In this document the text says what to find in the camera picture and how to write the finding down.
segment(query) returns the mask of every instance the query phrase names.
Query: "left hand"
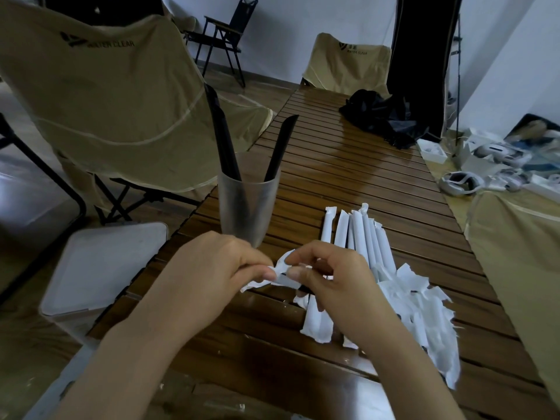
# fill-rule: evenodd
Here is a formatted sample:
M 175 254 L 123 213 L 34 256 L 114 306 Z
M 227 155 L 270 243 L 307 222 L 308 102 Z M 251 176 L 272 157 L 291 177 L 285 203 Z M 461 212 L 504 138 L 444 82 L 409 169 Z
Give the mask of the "left hand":
M 234 236 L 210 231 L 183 245 L 126 320 L 179 350 L 211 324 L 251 280 L 274 280 L 270 258 Z

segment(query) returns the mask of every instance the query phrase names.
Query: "hand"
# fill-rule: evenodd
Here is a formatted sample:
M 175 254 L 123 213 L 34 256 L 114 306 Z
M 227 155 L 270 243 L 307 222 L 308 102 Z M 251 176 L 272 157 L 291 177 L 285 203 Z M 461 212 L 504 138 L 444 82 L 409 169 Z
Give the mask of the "hand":
M 360 348 L 375 336 L 376 331 L 368 328 L 400 323 L 365 258 L 355 250 L 316 240 L 296 249 L 285 262 L 296 265 L 288 269 L 288 277 L 313 290 L 334 324 Z M 323 275 L 334 277 L 327 280 Z
M 179 350 L 211 324 L 251 280 L 274 280 L 270 258 L 234 236 L 210 231 L 183 245 L 126 320 Z

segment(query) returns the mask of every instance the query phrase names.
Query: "right hand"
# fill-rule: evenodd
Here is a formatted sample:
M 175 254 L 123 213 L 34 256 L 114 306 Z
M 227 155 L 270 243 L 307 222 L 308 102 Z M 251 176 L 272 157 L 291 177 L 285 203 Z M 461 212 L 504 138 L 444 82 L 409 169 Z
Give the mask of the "right hand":
M 400 323 L 366 259 L 355 250 L 315 240 L 296 249 L 285 262 L 294 265 L 286 275 L 313 290 L 342 334 L 360 348 L 367 348 L 378 326 Z M 323 275 L 332 275 L 333 280 Z

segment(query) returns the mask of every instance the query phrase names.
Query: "fingernail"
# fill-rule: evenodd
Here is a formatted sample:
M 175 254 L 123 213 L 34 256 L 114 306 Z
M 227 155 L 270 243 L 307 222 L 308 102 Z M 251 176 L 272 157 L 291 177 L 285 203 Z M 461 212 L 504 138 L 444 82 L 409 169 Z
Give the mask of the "fingernail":
M 273 282 L 274 280 L 276 280 L 276 273 L 274 271 L 267 271 L 266 273 L 263 274 L 263 278 L 265 280 Z
M 300 269 L 297 267 L 290 267 L 286 271 L 286 275 L 292 280 L 298 280 L 300 278 Z

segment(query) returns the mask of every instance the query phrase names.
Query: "forearm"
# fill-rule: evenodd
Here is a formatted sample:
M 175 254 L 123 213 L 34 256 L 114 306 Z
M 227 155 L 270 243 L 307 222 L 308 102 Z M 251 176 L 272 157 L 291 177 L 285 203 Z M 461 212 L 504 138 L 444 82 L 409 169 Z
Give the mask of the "forearm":
M 432 360 L 394 316 L 391 310 L 372 324 L 364 351 L 396 419 L 464 419 Z
M 180 346 L 123 321 L 105 336 L 53 420 L 142 418 Z

